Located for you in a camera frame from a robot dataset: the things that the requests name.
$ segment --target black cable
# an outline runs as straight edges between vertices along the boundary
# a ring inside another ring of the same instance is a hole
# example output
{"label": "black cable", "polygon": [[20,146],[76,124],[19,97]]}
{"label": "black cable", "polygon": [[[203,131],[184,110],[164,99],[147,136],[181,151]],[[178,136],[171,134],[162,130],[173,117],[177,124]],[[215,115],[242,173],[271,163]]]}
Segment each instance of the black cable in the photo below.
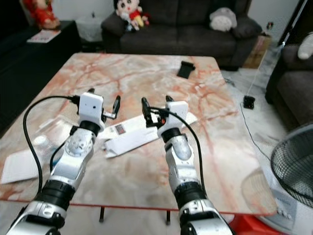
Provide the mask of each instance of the black cable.
{"label": "black cable", "polygon": [[54,159],[54,157],[55,157],[55,155],[57,154],[57,152],[59,152],[60,151],[60,149],[64,146],[64,144],[66,143],[66,141],[67,140],[65,140],[55,151],[54,151],[54,153],[52,154],[52,156],[51,156],[51,158],[50,158],[50,173],[51,173],[51,171],[52,171],[52,169],[53,169],[53,159]]}
{"label": "black cable", "polygon": [[270,158],[269,158],[269,157],[260,149],[260,147],[254,142],[254,139],[253,139],[253,137],[252,137],[252,134],[251,134],[251,132],[250,132],[250,130],[249,130],[249,127],[248,127],[248,125],[247,125],[247,123],[246,123],[246,117],[245,117],[245,115],[244,115],[243,107],[242,107],[241,103],[240,103],[240,108],[241,108],[241,113],[242,113],[242,115],[243,115],[243,117],[244,117],[246,129],[247,129],[248,132],[249,132],[249,135],[250,135],[250,138],[251,138],[253,144],[254,144],[254,145],[259,149],[259,151],[270,161]]}
{"label": "black cable", "polygon": [[32,152],[33,154],[33,157],[35,159],[35,162],[36,162],[36,166],[37,166],[37,169],[38,169],[38,176],[39,176],[39,185],[38,185],[38,192],[37,193],[40,193],[41,192],[41,189],[43,187],[43,171],[41,169],[41,166],[40,166],[40,162],[39,162],[39,159],[38,159],[38,156],[36,154],[36,151],[33,147],[33,144],[31,143],[31,140],[29,138],[29,135],[28,135],[28,131],[27,131],[27,125],[26,125],[26,121],[27,121],[27,116],[29,114],[29,112],[32,110],[32,108],[34,108],[37,104],[47,100],[47,99],[52,99],[52,98],[63,98],[63,99],[69,99],[69,100],[72,100],[72,97],[71,96],[61,96],[61,95],[54,95],[54,96],[48,96],[48,97],[45,97],[45,98],[42,98],[38,101],[36,101],[35,103],[33,103],[25,112],[24,114],[24,117],[23,117],[23,130],[24,130],[24,135],[25,135],[25,138],[26,138],[26,141],[27,141],[27,144],[30,148],[30,151]]}
{"label": "black cable", "polygon": [[203,177],[203,166],[202,166],[202,153],[201,153],[201,146],[200,146],[200,142],[199,142],[199,139],[196,135],[196,133],[194,132],[194,130],[191,128],[191,126],[184,120],[182,119],[180,116],[178,116],[177,114],[175,113],[172,113],[171,111],[168,111],[166,109],[161,109],[161,108],[156,108],[156,107],[149,107],[150,109],[154,109],[154,110],[158,110],[160,112],[166,112],[174,117],[176,117],[179,121],[181,121],[188,129],[189,131],[191,132],[191,134],[193,135],[193,137],[195,138],[196,140],[196,143],[197,143],[197,148],[198,148],[198,156],[199,156],[199,165],[200,165],[200,179],[201,179],[201,185],[202,185],[202,189],[206,194],[206,190],[205,190],[205,185],[204,185],[204,177]]}

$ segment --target fan grille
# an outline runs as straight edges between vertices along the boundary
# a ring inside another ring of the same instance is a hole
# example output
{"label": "fan grille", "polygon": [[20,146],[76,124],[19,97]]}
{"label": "fan grille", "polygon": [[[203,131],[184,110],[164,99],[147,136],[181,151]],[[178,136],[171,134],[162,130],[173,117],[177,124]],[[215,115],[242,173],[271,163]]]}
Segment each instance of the fan grille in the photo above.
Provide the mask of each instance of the fan grille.
{"label": "fan grille", "polygon": [[271,168],[284,190],[313,208],[313,124],[295,130],[275,147]]}

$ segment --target white wall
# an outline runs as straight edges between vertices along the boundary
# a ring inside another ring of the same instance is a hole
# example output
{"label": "white wall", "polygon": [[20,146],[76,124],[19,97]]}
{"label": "white wall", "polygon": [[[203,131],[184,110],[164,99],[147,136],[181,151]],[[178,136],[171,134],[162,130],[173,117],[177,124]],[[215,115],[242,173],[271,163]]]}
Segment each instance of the white wall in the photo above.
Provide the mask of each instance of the white wall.
{"label": "white wall", "polygon": [[60,20],[76,20],[82,16],[106,18],[114,11],[113,0],[54,0],[53,12]]}
{"label": "white wall", "polygon": [[268,22],[274,22],[269,34],[279,40],[299,0],[252,0],[248,15],[266,30]]}

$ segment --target gray armchair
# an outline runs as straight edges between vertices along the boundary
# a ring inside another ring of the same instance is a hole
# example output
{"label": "gray armchair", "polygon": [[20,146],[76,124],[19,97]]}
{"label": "gray armchair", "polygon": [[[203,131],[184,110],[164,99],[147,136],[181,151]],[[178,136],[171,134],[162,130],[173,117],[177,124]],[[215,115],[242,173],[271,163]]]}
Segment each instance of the gray armchair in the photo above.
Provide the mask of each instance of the gray armchair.
{"label": "gray armchair", "polygon": [[107,53],[212,56],[220,67],[237,69],[251,53],[262,28],[247,16],[250,0],[237,0],[238,26],[231,32],[211,30],[209,0],[141,0],[150,25],[125,33],[115,13],[102,23]]}

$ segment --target electrical outlet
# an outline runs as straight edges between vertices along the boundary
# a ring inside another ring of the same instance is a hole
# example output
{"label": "electrical outlet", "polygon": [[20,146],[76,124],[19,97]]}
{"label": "electrical outlet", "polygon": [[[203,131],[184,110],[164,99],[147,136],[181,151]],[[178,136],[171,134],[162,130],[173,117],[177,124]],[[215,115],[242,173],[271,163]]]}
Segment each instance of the electrical outlet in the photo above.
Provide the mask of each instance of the electrical outlet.
{"label": "electrical outlet", "polygon": [[274,22],[271,22],[271,21],[269,21],[269,22],[268,22],[268,25],[266,25],[266,29],[267,29],[267,30],[272,30],[273,27],[274,27]]}

